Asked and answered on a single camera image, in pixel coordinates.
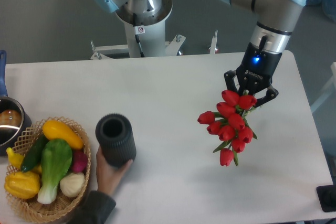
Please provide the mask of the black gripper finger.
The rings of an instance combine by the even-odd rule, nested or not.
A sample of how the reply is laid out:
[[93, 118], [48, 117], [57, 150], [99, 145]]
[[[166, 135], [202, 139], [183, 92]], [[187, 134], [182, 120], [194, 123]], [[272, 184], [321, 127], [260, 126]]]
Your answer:
[[243, 91], [241, 89], [237, 89], [236, 83], [234, 81], [235, 77], [236, 77], [235, 70], [229, 70], [226, 73], [224, 73], [224, 80], [226, 83], [226, 88], [229, 91], [233, 91], [239, 95], [243, 95]]
[[269, 86], [266, 90], [265, 96], [262, 97], [262, 98], [258, 98], [257, 102], [255, 103], [255, 105], [253, 105], [253, 107], [258, 108], [258, 107], [264, 105], [265, 103], [275, 99], [278, 94], [279, 94], [279, 92], [278, 92], [277, 89], [275, 89], [273, 86]]

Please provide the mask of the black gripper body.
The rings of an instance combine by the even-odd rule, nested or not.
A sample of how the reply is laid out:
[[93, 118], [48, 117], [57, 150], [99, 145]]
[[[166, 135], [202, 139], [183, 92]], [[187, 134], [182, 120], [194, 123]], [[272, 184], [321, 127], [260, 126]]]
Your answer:
[[273, 54], [260, 50], [249, 43], [240, 66], [236, 69], [239, 83], [238, 94], [248, 91], [254, 95], [272, 84], [272, 76], [278, 66], [282, 53]]

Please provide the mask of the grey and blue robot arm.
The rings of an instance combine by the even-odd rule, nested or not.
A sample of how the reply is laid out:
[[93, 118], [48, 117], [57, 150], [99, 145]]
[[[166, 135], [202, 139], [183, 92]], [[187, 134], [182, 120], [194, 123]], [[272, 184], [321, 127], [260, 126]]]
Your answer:
[[[129, 56], [158, 57], [177, 54], [181, 38], [165, 41], [165, 22], [172, 11], [172, 0], [94, 0], [107, 13], [123, 21]], [[261, 106], [278, 95], [272, 76], [296, 26], [306, 0], [221, 0], [248, 9], [259, 19], [240, 66], [225, 73], [229, 90], [255, 95]]]

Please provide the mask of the dark grey sleeved forearm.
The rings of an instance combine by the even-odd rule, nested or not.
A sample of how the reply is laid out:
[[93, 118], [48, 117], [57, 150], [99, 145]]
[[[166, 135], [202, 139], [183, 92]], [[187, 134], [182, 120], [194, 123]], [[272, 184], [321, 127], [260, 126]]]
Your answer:
[[67, 223], [105, 223], [115, 206], [116, 202], [111, 196], [93, 190]]

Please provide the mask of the person's left hand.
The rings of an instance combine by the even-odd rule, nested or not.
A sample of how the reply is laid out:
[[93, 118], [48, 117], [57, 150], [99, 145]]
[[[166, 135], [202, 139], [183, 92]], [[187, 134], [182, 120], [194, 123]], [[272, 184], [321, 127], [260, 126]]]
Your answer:
[[108, 164], [100, 146], [96, 153], [96, 160], [97, 191], [112, 196], [133, 160], [128, 160], [123, 166], [116, 169]]

